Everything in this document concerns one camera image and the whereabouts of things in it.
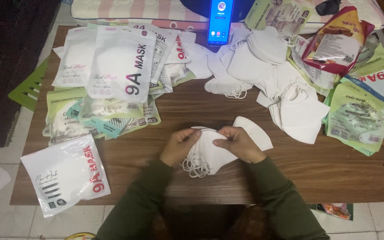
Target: wooden table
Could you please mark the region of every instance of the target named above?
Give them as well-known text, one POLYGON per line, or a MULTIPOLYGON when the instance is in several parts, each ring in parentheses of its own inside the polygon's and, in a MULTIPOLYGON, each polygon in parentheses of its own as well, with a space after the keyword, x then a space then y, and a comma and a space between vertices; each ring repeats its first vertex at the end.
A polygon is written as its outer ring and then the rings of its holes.
MULTIPOLYGON (((58 28, 53 47, 64 45, 70 28, 58 28)), ((204 42, 204 34, 198 35, 197 41, 204 42)), ((23 155, 48 146, 49 139, 41 134, 47 113, 46 93, 53 89, 51 83, 59 62, 51 52, 23 155)), ((116 204, 140 168, 158 157, 172 132, 192 126, 220 129, 231 126, 237 116, 249 118, 269 135, 274 148, 267 154, 296 184, 306 202, 384 202, 384 141, 380 152, 371 157, 325 136, 322 129, 315 144, 304 144, 289 137, 272 122, 269 110, 256 102, 258 89, 249 90, 245 99, 238 100, 206 92, 205 82, 204 79, 191 80, 175 87, 173 93, 158 98, 160 125, 148 126, 115 140, 96 140, 112 194, 79 204, 116 204)), ((244 163, 236 160, 223 166, 214 176, 190 178, 179 168, 167 188, 167 200, 179 204, 254 203, 244 169, 244 163)), ((22 164, 10 204, 38 205, 32 182, 22 164)))

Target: smartphone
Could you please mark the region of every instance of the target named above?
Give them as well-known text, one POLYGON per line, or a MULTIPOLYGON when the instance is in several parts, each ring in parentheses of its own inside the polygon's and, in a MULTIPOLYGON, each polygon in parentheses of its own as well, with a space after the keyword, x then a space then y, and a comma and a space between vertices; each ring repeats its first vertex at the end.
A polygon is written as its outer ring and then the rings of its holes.
POLYGON ((233 0, 211 0, 208 23, 208 46, 228 44, 233 0))

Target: dark wooden cabinet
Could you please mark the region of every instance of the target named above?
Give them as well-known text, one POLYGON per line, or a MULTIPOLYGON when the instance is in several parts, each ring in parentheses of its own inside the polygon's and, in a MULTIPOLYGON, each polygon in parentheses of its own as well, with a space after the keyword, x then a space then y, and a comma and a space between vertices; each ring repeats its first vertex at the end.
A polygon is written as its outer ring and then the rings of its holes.
POLYGON ((60 0, 0 0, 0 147, 20 105, 8 98, 35 69, 60 0))

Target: person's right hand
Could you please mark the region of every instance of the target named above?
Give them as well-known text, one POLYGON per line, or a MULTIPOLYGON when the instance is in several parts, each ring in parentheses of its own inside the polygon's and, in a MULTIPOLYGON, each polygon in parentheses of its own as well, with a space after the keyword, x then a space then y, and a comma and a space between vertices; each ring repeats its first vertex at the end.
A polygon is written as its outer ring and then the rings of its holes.
POLYGON ((267 157, 241 127, 226 126, 218 130, 218 133, 227 140, 216 139, 213 144, 228 150, 246 163, 259 163, 267 157))

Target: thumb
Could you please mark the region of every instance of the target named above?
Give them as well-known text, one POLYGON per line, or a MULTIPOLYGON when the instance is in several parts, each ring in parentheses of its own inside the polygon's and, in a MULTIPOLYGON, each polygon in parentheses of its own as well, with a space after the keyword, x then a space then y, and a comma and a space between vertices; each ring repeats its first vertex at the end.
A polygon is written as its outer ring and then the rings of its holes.
POLYGON ((200 136, 201 136, 201 131, 200 130, 195 131, 193 134, 189 136, 189 139, 186 141, 186 144, 192 147, 196 142, 198 142, 200 136))
POLYGON ((216 140, 213 140, 213 144, 214 144, 215 146, 224 148, 224 149, 226 149, 226 150, 229 150, 229 149, 230 149, 230 141, 229 141, 229 140, 225 140, 225 139, 216 139, 216 140))

